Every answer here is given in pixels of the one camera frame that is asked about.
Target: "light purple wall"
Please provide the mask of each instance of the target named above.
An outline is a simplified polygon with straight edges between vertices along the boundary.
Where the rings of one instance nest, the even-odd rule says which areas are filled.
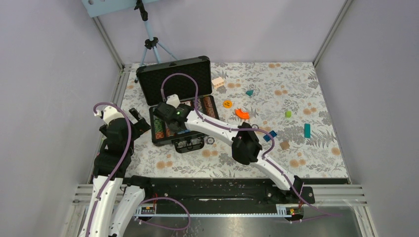
[[[117,74],[79,0],[0,2],[0,236],[59,236]]]
[[[344,0],[160,0],[146,4],[154,34],[179,58],[213,62],[313,61]],[[124,63],[148,38],[139,11],[100,17]],[[159,50],[163,61],[170,57]],[[156,62],[151,51],[147,62]]]
[[[380,237],[418,236],[419,1],[354,1],[317,68]]]

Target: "teal block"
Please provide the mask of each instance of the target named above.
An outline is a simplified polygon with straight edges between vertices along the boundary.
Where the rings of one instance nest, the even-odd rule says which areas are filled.
[[[248,90],[248,91],[246,91],[246,95],[248,95],[248,96],[253,95],[253,90]]]
[[[310,138],[311,128],[308,123],[304,124],[304,138]]]

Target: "floral tablecloth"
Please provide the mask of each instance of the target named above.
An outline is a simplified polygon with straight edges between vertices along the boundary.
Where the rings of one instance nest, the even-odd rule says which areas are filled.
[[[137,108],[149,122],[149,107],[140,85],[134,83],[138,67],[134,64],[131,68],[122,109],[128,112]],[[299,177],[348,177],[312,63],[212,63],[211,74],[213,79],[225,79],[225,86],[212,91],[220,119],[240,123],[234,109],[241,108],[250,114],[248,123],[268,132],[274,130],[278,136],[269,155],[282,167]],[[247,90],[254,90],[251,97],[245,94]],[[223,107],[225,100],[231,100],[233,107]],[[286,111],[292,111],[291,118],[285,117]],[[304,138],[305,123],[311,125],[310,139]],[[265,142],[263,133],[257,134],[263,148],[269,148],[271,142]],[[288,142],[290,147],[283,150],[281,142]],[[173,145],[154,146],[150,131],[135,141],[126,175],[266,177],[258,169],[234,161],[231,148],[219,140],[201,150],[179,154]]]

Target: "tripod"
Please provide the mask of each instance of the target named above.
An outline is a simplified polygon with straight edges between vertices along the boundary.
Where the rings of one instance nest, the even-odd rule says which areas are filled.
[[[172,56],[175,60],[178,60],[170,50],[161,42],[159,42],[159,39],[157,37],[153,36],[153,31],[151,30],[150,23],[148,22],[148,12],[144,8],[144,3],[142,0],[137,0],[136,6],[134,10],[140,10],[141,13],[141,19],[144,22],[145,29],[147,30],[148,39],[145,41],[145,48],[143,52],[143,57],[141,59],[140,67],[144,64],[145,55],[147,54],[147,50],[153,50],[154,56],[156,56],[157,63],[161,63],[159,52],[157,51],[157,45],[159,45],[162,49],[164,49],[170,56]]]

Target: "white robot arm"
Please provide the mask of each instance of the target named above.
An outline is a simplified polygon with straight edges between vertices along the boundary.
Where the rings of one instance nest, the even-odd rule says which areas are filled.
[[[135,209],[145,198],[144,187],[149,180],[140,176],[131,177],[122,201],[112,214],[117,191],[131,162],[133,142],[149,130],[150,125],[135,109],[130,109],[129,112],[137,119],[137,123],[132,124],[129,121],[127,124],[124,115],[115,106],[102,104],[107,106],[102,111],[95,111],[94,115],[105,121],[105,125],[101,126],[99,131],[107,138],[94,161],[92,197],[79,237],[122,237]],[[130,141],[126,136],[128,126],[131,126]],[[128,152],[122,157],[128,142]],[[107,181],[115,167],[118,169]]]
[[[220,120],[217,120],[215,118],[209,117],[207,115],[202,115],[206,120],[210,120],[213,122],[216,122],[217,124],[220,124],[225,127],[230,128],[238,128],[239,126],[237,124],[229,124],[222,122]],[[214,138],[217,138],[230,147],[233,145],[233,138],[237,136],[237,131],[228,131],[216,126],[213,126],[209,124],[208,122],[203,121],[195,110],[191,111],[189,115],[187,116],[187,121],[185,122],[185,126],[187,129],[192,131],[198,131],[202,132],[206,135],[212,136]],[[286,169],[282,168],[277,164],[269,155],[266,155],[265,158],[262,158],[264,150],[260,150],[257,154],[257,161],[256,162],[250,162],[250,165],[253,167],[258,168],[260,171],[262,171],[264,174],[266,174],[274,183],[278,186],[281,190],[289,190],[290,184],[288,181],[284,178],[284,176],[271,164],[268,163],[270,161],[271,163],[276,164],[278,167],[280,167],[284,174],[287,175],[291,182],[294,182],[294,175],[291,174]]]
[[[172,131],[189,129],[223,141],[232,147],[234,160],[258,168],[281,190],[289,191],[290,183],[296,188],[300,188],[299,186],[302,185],[300,178],[281,167],[271,157],[268,155],[263,157],[264,150],[254,131],[250,131],[251,126],[248,123],[229,124],[204,114],[197,114],[197,111],[192,107],[181,104],[177,95],[168,96],[166,103],[160,102],[154,110],[154,115],[164,120]],[[244,128],[246,131],[237,131],[238,128]]]

